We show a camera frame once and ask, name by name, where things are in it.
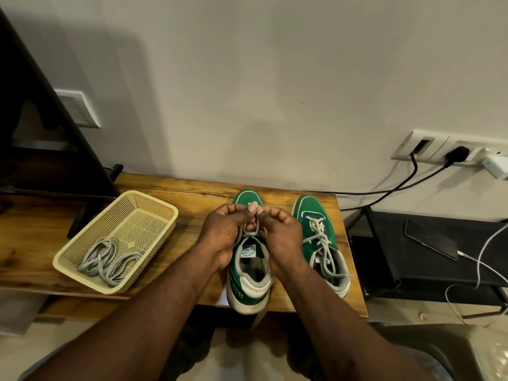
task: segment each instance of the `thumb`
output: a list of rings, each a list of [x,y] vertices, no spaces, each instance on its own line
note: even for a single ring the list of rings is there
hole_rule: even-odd
[[[272,218],[266,211],[259,214],[257,219],[259,220],[260,225],[268,231],[273,231],[274,226],[278,223],[277,220]]]
[[[256,215],[257,203],[252,202],[248,207],[245,207],[242,211],[235,214],[230,214],[234,223],[239,227],[249,222]]]

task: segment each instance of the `shoe label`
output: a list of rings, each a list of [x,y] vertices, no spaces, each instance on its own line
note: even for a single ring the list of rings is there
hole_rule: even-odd
[[[240,258],[255,258],[256,257],[256,245],[245,245],[242,250]]]

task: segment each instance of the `plastic basket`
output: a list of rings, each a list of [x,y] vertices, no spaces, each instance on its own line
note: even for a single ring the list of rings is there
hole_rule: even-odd
[[[53,266],[99,293],[124,292],[174,230],[177,216],[178,209],[171,204],[142,192],[124,192],[58,252]],[[117,244],[114,259],[132,251],[142,254],[139,261],[126,267],[124,280],[113,288],[99,276],[89,277],[77,271],[86,251],[102,237],[110,237]]]

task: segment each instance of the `white charger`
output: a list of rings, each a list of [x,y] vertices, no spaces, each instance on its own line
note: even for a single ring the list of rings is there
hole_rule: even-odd
[[[486,156],[482,165],[491,175],[499,180],[508,180],[508,157],[499,155]]]

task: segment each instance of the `smartphone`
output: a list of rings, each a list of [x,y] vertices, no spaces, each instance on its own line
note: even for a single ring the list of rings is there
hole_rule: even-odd
[[[413,220],[406,220],[404,235],[455,261],[459,257],[459,254],[457,254],[457,243],[453,239]]]

